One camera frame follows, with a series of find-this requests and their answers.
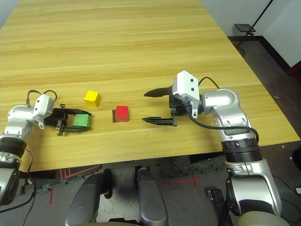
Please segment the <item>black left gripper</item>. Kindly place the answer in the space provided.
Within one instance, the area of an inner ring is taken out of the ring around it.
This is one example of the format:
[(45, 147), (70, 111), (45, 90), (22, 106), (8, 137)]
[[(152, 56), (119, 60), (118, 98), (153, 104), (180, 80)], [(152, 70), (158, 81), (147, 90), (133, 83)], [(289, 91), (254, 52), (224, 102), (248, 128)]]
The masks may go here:
[(80, 109), (69, 109), (64, 104), (60, 104), (60, 108), (54, 108), (52, 114), (44, 119), (44, 123), (48, 127), (54, 127), (58, 130), (57, 135), (62, 136), (64, 132), (82, 132), (91, 128), (86, 126), (67, 126), (68, 115), (89, 115), (92, 114)]

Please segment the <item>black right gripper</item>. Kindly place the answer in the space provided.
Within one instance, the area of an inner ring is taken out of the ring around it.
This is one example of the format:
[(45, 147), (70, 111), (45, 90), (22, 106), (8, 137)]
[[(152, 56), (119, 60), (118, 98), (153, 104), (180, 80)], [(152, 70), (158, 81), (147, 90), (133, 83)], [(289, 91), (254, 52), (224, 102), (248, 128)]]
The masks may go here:
[(145, 97), (163, 97), (167, 95), (169, 95), (169, 108), (171, 110), (171, 118), (146, 117), (142, 118), (144, 122), (155, 125), (177, 126), (177, 117), (187, 115), (187, 111), (183, 102), (173, 95), (172, 86), (153, 89), (144, 94)]

